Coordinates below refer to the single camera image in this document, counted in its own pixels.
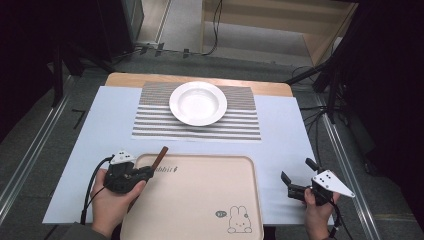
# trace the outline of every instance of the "wooden table edge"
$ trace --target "wooden table edge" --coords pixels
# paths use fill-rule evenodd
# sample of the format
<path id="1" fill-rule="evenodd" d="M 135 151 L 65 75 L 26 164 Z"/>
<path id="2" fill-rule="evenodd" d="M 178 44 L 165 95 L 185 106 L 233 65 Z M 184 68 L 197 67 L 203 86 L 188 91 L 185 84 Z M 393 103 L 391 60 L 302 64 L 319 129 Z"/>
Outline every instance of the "wooden table edge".
<path id="1" fill-rule="evenodd" d="M 191 82 L 203 81 L 217 86 L 250 87 L 255 95 L 293 97 L 291 88 L 286 83 L 257 82 L 221 78 L 187 77 L 177 75 L 111 73 L 105 83 L 110 87 L 142 88 L 146 82 Z"/>

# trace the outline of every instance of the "plate rim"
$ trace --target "plate rim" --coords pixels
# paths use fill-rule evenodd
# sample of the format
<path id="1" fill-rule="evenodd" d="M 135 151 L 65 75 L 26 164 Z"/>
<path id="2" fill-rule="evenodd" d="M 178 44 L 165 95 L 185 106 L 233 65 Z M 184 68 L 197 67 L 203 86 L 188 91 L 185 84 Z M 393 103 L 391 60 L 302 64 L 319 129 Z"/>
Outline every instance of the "plate rim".
<path id="1" fill-rule="evenodd" d="M 177 103 L 179 97 L 181 97 L 188 90 L 194 89 L 194 87 L 207 90 L 211 94 L 213 94 L 218 100 L 218 110 L 208 118 L 196 121 L 188 121 L 182 117 L 183 114 L 181 114 L 181 112 L 179 111 Z M 190 81 L 181 84 L 176 89 L 174 89 L 174 91 L 172 91 L 172 94 L 169 98 L 169 107 L 174 117 L 176 117 L 179 121 L 190 126 L 207 126 L 217 122 L 224 116 L 225 112 L 227 111 L 228 102 L 224 92 L 214 84 L 203 81 Z"/>

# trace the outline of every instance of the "metal frame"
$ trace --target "metal frame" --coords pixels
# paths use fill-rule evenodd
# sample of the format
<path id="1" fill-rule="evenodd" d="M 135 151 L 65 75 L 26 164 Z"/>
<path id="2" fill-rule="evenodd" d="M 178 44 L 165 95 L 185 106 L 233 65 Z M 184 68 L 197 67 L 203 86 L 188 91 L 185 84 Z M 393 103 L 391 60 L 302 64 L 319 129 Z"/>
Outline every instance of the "metal frame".
<path id="1" fill-rule="evenodd" d="M 316 98 L 319 106 L 325 105 L 325 100 L 321 96 L 317 95 Z M 346 179 L 346 185 L 356 194 L 356 197 L 352 200 L 358 213 L 359 220 L 361 221 L 362 228 L 364 229 L 365 235 L 367 239 L 381 239 L 372 213 L 368 207 L 368 203 L 365 200 L 365 196 L 362 193 L 361 187 L 356 180 L 355 174 L 350 165 L 349 158 L 343 147 L 342 141 L 337 132 L 337 128 L 335 124 L 331 123 L 327 114 L 323 116 L 323 120 L 328 136 L 330 137 L 331 143 L 333 144 L 334 152 L 336 153 L 336 157 L 340 164 L 343 176 Z"/>
<path id="2" fill-rule="evenodd" d="M 28 151 L 25 153 L 24 157 L 21 160 L 18 168 L 13 174 L 12 178 L 9 180 L 6 188 L 1 193 L 0 196 L 0 226 L 3 224 L 10 208 L 12 207 L 16 197 L 22 189 L 22 186 L 25 183 L 29 173 L 31 172 L 32 167 L 36 163 L 40 152 L 43 150 L 44 144 L 50 136 L 54 126 L 57 123 L 60 115 L 63 112 L 63 109 L 68 102 L 69 95 L 72 88 L 75 85 L 75 77 L 69 76 L 65 82 L 64 86 L 64 96 L 62 100 L 57 104 L 57 107 L 52 107 L 49 114 L 47 115 L 46 120 L 35 136 L 34 140 L 31 143 L 31 146 L 28 148 Z"/>

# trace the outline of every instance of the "sleeve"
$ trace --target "sleeve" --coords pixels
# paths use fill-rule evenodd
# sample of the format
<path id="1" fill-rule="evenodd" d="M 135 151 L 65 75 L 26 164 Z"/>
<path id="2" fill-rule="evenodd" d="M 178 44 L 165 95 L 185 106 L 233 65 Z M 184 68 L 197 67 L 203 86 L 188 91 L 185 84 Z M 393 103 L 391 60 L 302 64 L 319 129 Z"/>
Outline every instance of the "sleeve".
<path id="1" fill-rule="evenodd" d="M 107 240 L 102 234 L 92 230 L 90 227 L 83 226 L 79 223 L 74 223 L 71 228 L 65 233 L 61 240 Z"/>

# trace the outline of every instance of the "gray floor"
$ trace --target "gray floor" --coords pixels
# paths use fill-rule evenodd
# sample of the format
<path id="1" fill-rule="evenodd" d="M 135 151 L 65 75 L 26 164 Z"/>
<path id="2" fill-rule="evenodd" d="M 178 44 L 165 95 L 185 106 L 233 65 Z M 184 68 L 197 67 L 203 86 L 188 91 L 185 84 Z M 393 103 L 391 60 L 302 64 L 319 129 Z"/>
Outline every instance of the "gray floor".
<path id="1" fill-rule="evenodd" d="M 193 52 L 200 50 L 198 35 L 200 22 L 193 22 L 193 14 L 197 16 L 198 12 L 193 12 L 191 16 L 184 13 L 189 7 L 199 8 L 199 2 L 199 0 L 172 1 L 161 37 L 165 49 L 189 48 Z M 293 74 L 297 75 L 308 69 L 308 67 L 297 69 L 293 73 L 298 66 L 311 66 L 303 39 L 299 38 L 299 34 L 248 27 L 234 29 L 231 25 L 220 26 L 220 45 L 210 57 L 190 56 L 183 59 L 182 54 L 178 53 L 162 53 L 162 56 L 155 57 L 154 52 L 150 50 L 145 55 L 128 56 L 115 67 L 117 71 L 128 73 L 282 82 L 290 79 Z M 207 25 L 205 31 L 204 49 L 207 50 L 213 43 L 211 26 Z M 53 228 L 41 222 L 83 124 L 82 122 L 76 126 L 81 114 L 73 110 L 89 110 L 97 89 L 104 84 L 106 78 L 107 74 L 98 68 L 88 68 L 81 78 L 72 78 L 71 82 L 74 82 L 74 85 L 69 92 L 69 99 L 38 157 L 35 158 L 36 161 L 21 191 L 2 221 L 1 239 L 43 239 Z M 312 91 L 311 84 L 310 79 L 305 79 L 292 86 L 300 107 L 318 105 L 317 94 Z M 1 192 L 5 190 L 51 111 L 52 101 L 53 92 L 48 92 L 0 144 Z M 305 118 L 314 113 L 314 111 L 302 112 Z M 399 188 L 390 179 L 373 177 L 365 173 L 363 157 L 352 134 L 338 117 L 336 121 L 337 131 L 376 223 L 380 239 L 424 239 L 424 234 Z M 319 121 L 318 131 L 313 127 L 309 136 L 315 154 L 318 143 L 324 167 L 333 170 L 345 180 L 322 120 Z M 354 202 L 349 198 L 342 198 L 339 206 L 353 239 L 367 239 Z M 49 239 L 60 239 L 68 227 L 59 226 Z M 348 239 L 343 228 L 336 236 L 338 239 Z M 277 239 L 307 239 L 307 236 L 303 226 L 279 226 Z"/>
<path id="2" fill-rule="evenodd" d="M 287 80 L 295 69 L 294 66 L 218 57 L 191 56 L 183 59 L 180 54 L 175 53 L 163 53 L 160 57 L 154 57 L 153 51 L 149 51 L 145 55 L 133 55 L 125 58 L 116 68 L 118 71 L 130 73 L 158 73 L 269 82 Z M 106 78 L 107 75 L 102 70 L 92 68 L 86 70 L 81 78 L 75 80 L 75 85 L 60 118 L 6 219 L 0 226 L 2 239 L 42 239 L 52 229 L 53 226 L 43 225 L 41 222 L 83 124 L 81 123 L 74 129 L 80 114 L 73 112 L 72 109 L 88 110 L 98 87 L 104 84 Z M 292 88 L 300 107 L 317 106 L 316 94 L 311 91 L 311 83 L 309 79 L 305 79 Z M 46 94 L 0 144 L 0 188 L 2 191 L 50 111 L 52 97 L 51 92 Z M 313 111 L 302 112 L 305 117 L 313 113 Z M 362 165 L 363 158 L 349 129 L 342 123 L 336 125 L 355 176 L 376 221 L 381 239 L 424 239 L 423 232 L 412 216 L 399 188 L 385 177 L 372 177 L 366 174 Z M 310 139 L 314 151 L 315 137 L 316 131 L 312 128 Z M 322 120 L 318 127 L 318 143 L 324 167 L 332 169 L 344 179 Z M 339 206 L 353 238 L 366 239 L 353 201 L 349 198 L 342 198 Z M 68 226 L 59 226 L 49 239 L 59 239 L 67 228 Z M 344 229 L 338 232 L 337 237 L 338 239 L 348 239 Z M 307 237 L 303 226 L 280 226 L 277 228 L 277 239 L 307 239 Z"/>

